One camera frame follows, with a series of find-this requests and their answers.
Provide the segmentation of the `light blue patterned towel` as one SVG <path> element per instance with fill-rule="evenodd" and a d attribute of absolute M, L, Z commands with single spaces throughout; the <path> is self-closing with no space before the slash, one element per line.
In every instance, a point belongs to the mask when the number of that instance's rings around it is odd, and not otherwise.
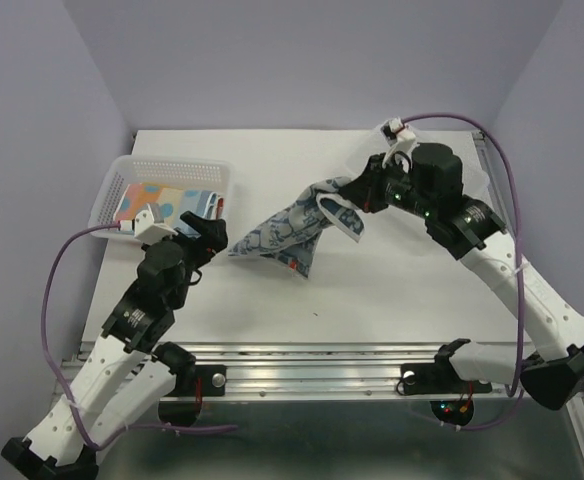
<path fill-rule="evenodd" d="M 169 226 L 188 236 L 196 236 L 194 229 L 180 216 L 190 211 L 201 218 L 217 220 L 223 213 L 224 197 L 216 191 L 205 189 L 183 190 L 150 183 L 130 184 L 113 214 L 113 220 L 131 221 L 148 203 L 158 206 Z"/>

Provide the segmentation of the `white and blue printed towel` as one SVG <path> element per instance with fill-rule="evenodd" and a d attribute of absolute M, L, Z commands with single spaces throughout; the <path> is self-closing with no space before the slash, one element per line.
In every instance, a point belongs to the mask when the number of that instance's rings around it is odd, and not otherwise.
<path fill-rule="evenodd" d="M 339 194 L 350 182 L 349 177 L 339 176 L 308 186 L 289 206 L 230 247 L 228 255 L 273 260 L 307 279 L 325 230 L 334 227 L 355 242 L 364 234 L 359 208 Z"/>

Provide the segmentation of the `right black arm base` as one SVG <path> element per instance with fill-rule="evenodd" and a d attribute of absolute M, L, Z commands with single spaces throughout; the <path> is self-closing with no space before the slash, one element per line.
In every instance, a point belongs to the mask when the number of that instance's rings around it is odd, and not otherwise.
<path fill-rule="evenodd" d="M 473 418 L 474 397 L 493 391 L 491 383 L 462 380 L 449 367 L 434 363 L 404 364 L 395 385 L 400 396 L 430 395 L 435 418 L 444 425 L 466 427 Z"/>

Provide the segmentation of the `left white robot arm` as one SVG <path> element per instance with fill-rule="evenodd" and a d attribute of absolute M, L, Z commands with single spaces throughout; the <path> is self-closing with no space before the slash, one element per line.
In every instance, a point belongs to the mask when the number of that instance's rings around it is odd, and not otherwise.
<path fill-rule="evenodd" d="M 144 257 L 76 376 L 67 380 L 52 358 L 46 360 L 62 394 L 36 427 L 1 451 L 25 478 L 94 479 L 99 455 L 138 428 L 152 404 L 171 393 L 192 395 L 200 404 L 212 389 L 215 371 L 197 367 L 192 353 L 161 339 L 200 282 L 202 267 L 227 247 L 226 223 L 191 212 L 180 218 L 192 235 L 167 225 L 152 204 L 131 220 L 108 224 L 132 233 Z"/>

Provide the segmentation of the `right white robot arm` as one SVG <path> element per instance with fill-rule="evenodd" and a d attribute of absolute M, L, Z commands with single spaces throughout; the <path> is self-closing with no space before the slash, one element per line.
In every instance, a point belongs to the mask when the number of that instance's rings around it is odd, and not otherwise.
<path fill-rule="evenodd" d="M 584 316 L 573 310 L 525 261 L 503 220 L 465 194 L 461 159 L 446 145 L 422 143 L 369 158 L 362 173 L 339 190 L 365 213 L 395 207 L 421 218 L 432 240 L 475 274 L 517 320 L 517 338 L 530 355 L 459 339 L 439 350 L 435 384 L 454 390 L 465 381 L 521 387 L 557 411 L 584 389 Z"/>

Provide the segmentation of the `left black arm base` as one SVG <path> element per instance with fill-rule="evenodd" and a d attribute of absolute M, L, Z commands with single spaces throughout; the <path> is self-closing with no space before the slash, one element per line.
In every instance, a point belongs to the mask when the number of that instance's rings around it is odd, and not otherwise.
<path fill-rule="evenodd" d="M 192 373 L 178 376 L 174 389 L 160 400 L 159 419 L 176 426 L 193 426 L 202 414 L 203 401 L 223 397 L 226 382 L 225 365 L 196 365 Z"/>

